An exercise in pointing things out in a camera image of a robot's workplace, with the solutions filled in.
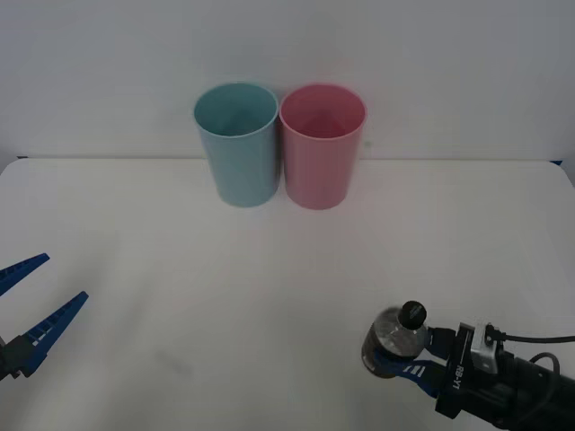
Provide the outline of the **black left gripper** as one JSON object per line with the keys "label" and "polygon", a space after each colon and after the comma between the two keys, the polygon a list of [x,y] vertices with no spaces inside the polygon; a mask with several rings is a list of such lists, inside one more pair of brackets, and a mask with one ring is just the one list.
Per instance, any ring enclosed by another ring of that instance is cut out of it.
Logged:
{"label": "black left gripper", "polygon": [[[4,295],[47,261],[49,255],[42,253],[1,269],[0,295]],[[86,292],[81,292],[49,317],[10,341],[9,345],[1,339],[0,379],[7,376],[17,378],[21,374],[30,377],[34,374],[88,298]]]}

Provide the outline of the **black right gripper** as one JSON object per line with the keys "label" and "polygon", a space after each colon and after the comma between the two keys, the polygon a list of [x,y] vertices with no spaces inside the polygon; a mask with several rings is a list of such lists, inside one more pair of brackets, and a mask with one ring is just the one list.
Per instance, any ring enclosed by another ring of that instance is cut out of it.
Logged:
{"label": "black right gripper", "polygon": [[457,332],[428,328],[426,349],[447,360],[447,369],[430,360],[394,362],[379,352],[361,353],[366,369],[373,375],[404,378],[415,383],[433,399],[435,410],[447,418],[466,412],[494,426],[508,420],[512,390],[504,383],[500,364],[502,344],[484,342],[484,327],[462,323]]}

